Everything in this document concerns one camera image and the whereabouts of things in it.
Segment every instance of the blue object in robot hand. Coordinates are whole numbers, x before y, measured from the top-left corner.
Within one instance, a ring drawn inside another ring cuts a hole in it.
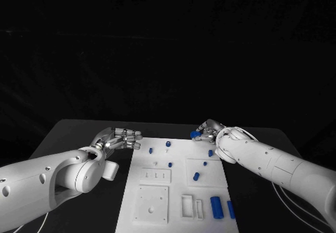
[[[235,219],[237,216],[235,216],[234,206],[232,206],[232,202],[231,201],[228,201],[228,207],[230,207],[230,216],[231,216],[231,219]]]
[[[198,137],[198,136],[201,136],[201,135],[202,135],[202,133],[198,132],[198,131],[192,131],[192,132],[191,132],[191,138],[195,138],[195,137]]]
[[[222,203],[219,197],[212,197],[211,198],[212,202],[212,214],[215,219],[222,219],[224,218],[224,213],[222,213]]]
[[[199,178],[199,173],[196,172],[194,176],[194,180],[198,181],[198,178]]]

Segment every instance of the blue cylinder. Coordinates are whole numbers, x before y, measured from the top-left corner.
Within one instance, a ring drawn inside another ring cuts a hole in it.
[[[235,216],[234,206],[232,206],[232,202],[231,201],[228,201],[228,207],[230,207],[230,216],[231,216],[231,219],[235,219],[237,216]]]
[[[201,136],[201,135],[202,135],[202,133],[198,132],[198,131],[192,131],[192,132],[191,132],[191,138],[195,138],[195,137],[198,137],[198,136]]]
[[[215,219],[222,219],[224,218],[224,213],[222,213],[222,203],[219,197],[212,197],[211,198],[212,202],[212,214]]]
[[[199,173],[196,172],[194,176],[194,180],[198,181],[198,178],[199,178]]]

